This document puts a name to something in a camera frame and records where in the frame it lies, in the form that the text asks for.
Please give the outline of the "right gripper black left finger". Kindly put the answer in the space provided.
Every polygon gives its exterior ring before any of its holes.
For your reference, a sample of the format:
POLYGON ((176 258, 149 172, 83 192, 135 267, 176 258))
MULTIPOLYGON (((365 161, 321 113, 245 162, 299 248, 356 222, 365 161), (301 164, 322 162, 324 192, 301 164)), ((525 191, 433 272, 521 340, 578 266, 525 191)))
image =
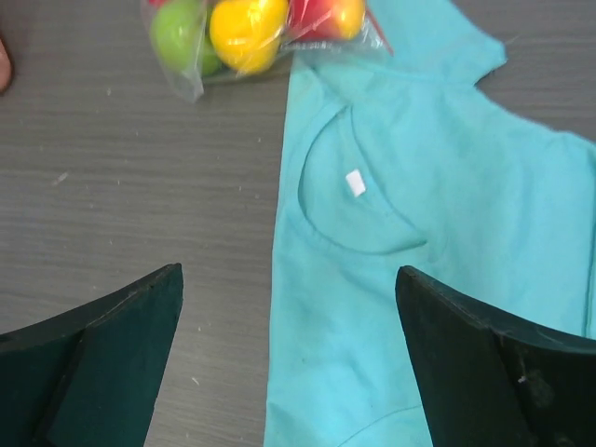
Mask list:
POLYGON ((2 334, 2 445, 144 445, 182 307, 182 267, 167 264, 2 334))

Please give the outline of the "clear zip top bag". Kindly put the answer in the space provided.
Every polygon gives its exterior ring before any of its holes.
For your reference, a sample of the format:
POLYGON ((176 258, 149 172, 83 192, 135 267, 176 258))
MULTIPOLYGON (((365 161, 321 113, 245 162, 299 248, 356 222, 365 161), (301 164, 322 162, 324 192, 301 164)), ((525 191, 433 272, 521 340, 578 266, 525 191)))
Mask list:
POLYGON ((143 1, 141 15, 169 86, 190 102, 207 85, 276 72, 295 52, 393 51, 364 1, 143 1))

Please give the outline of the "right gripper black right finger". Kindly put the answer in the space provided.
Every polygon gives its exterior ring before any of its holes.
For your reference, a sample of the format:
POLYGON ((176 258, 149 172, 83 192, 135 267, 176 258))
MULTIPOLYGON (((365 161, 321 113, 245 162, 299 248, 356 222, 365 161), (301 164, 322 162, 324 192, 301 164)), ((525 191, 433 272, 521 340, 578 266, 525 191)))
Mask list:
POLYGON ((412 266, 398 272, 396 302, 434 445, 594 445, 594 341, 412 266))

